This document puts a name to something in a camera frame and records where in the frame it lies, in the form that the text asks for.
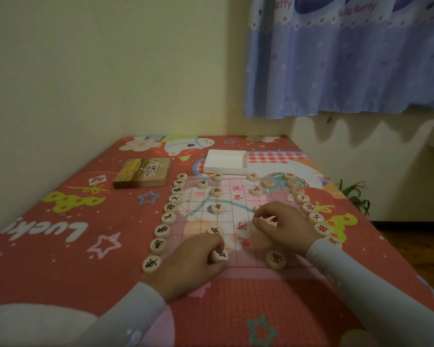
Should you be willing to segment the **person's left hand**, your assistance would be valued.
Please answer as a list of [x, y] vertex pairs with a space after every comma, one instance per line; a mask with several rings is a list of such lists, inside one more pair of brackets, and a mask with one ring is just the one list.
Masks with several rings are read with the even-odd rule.
[[142, 280], [155, 289], [166, 303], [194, 292], [226, 269], [198, 262], [198, 235], [181, 243], [158, 269]]

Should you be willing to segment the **person's right hand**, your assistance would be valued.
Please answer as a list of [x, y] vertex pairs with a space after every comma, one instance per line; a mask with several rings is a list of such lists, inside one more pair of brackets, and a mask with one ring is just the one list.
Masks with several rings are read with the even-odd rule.
[[279, 202], [278, 221], [274, 222], [272, 218], [269, 218], [267, 222], [276, 226], [276, 229], [261, 231], [261, 233], [290, 252], [303, 257], [315, 241], [322, 239], [301, 211], [282, 202]]

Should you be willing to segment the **person's right forearm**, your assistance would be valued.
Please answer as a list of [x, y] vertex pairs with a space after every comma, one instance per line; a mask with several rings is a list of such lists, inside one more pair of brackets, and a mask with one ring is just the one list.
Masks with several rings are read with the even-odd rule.
[[312, 241], [304, 257], [331, 282], [380, 347], [434, 347], [434, 311], [325, 239]]

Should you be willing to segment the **person's left forearm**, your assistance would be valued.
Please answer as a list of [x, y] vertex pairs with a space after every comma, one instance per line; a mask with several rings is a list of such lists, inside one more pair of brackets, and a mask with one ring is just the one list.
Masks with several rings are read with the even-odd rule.
[[68, 347], [137, 347], [166, 306], [155, 289], [139, 282]]

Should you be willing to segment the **translucent red-grid chess board sheet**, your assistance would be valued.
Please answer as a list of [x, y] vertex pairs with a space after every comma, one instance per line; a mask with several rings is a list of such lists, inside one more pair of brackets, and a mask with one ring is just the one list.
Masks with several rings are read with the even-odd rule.
[[[301, 207], [295, 202], [282, 175], [275, 175], [272, 179], [276, 182], [272, 189], [264, 188], [261, 180], [251, 182], [245, 176], [235, 176], [225, 177], [220, 182], [209, 179], [209, 186], [201, 190], [196, 187], [200, 179], [189, 178], [176, 214], [177, 220], [171, 228], [166, 254], [170, 254], [182, 241], [206, 232], [207, 227], [220, 225], [224, 229], [221, 236], [225, 241], [229, 268], [268, 269], [267, 252], [281, 249], [258, 229], [253, 228], [252, 208], [256, 204], [263, 205], [271, 201], [280, 201], [297, 209]], [[262, 187], [264, 193], [260, 197], [251, 195], [249, 189], [253, 186]], [[209, 194], [212, 187], [221, 187], [223, 196], [212, 197]], [[211, 212], [210, 206], [215, 202], [225, 204], [226, 210], [223, 214], [216, 215]]]

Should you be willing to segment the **row of red-marked chess pieces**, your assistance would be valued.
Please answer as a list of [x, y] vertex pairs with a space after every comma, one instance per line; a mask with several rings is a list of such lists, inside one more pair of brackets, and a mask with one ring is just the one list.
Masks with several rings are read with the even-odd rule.
[[294, 196], [297, 204], [300, 204], [300, 210], [307, 215], [308, 221], [314, 225], [316, 232], [335, 246], [342, 248], [341, 241], [332, 235], [332, 230], [325, 220], [324, 214], [330, 214], [333, 206], [323, 206], [306, 194], [305, 188], [301, 185], [293, 174], [285, 173], [283, 175], [286, 186], [290, 187], [290, 193]]

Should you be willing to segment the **row of black-marked chess pieces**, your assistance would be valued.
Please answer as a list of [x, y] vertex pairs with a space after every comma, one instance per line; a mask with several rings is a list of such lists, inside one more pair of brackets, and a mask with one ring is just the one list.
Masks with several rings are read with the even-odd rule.
[[168, 248], [168, 237], [171, 234], [172, 225], [177, 220], [177, 211], [181, 197], [185, 191], [185, 183], [188, 179], [186, 173], [180, 173], [173, 182], [173, 187], [168, 198], [168, 203], [163, 206], [160, 224], [153, 231], [154, 238], [149, 245], [150, 255], [145, 258], [142, 269], [145, 274], [150, 274], [162, 263], [161, 255]]

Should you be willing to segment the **white open box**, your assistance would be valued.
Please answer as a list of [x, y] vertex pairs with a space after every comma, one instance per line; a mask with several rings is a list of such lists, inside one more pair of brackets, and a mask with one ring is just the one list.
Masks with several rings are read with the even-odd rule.
[[247, 151], [210, 149], [203, 165], [205, 174], [246, 175]]

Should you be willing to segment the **green leafy plant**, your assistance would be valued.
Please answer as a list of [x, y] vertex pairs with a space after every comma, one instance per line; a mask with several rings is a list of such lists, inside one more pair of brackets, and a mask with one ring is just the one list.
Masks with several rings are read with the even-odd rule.
[[340, 182], [336, 183], [335, 186], [365, 217], [370, 216], [371, 202], [366, 198], [362, 198], [363, 191], [369, 190], [366, 181], [359, 181], [345, 186], [343, 180], [340, 179]]

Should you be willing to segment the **brown chess box lid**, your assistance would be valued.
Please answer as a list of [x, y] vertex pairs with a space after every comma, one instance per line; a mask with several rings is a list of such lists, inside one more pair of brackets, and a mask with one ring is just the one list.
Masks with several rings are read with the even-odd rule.
[[129, 159], [112, 181], [113, 187], [119, 190], [165, 186], [171, 161], [170, 157]]

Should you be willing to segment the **red cartoon-print cloth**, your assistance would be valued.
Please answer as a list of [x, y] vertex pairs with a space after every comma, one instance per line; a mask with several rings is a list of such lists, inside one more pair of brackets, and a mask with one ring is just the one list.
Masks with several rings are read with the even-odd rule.
[[[333, 206], [324, 217], [342, 250], [434, 311], [431, 287], [288, 137], [135, 137], [0, 232], [0, 347], [65, 347], [121, 300], [143, 278], [176, 176], [212, 179], [203, 172], [210, 149], [247, 151], [248, 173], [261, 181], [295, 175], [313, 201]], [[165, 186], [113, 187], [127, 160], [162, 157], [172, 159]], [[371, 345], [327, 279], [305, 259], [285, 256], [281, 271], [227, 267], [169, 305], [139, 346]]]

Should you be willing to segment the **blue patterned curtain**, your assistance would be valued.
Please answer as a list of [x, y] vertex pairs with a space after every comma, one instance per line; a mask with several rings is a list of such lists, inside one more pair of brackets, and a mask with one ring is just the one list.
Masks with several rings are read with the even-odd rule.
[[244, 115], [434, 110], [434, 0], [250, 0]]

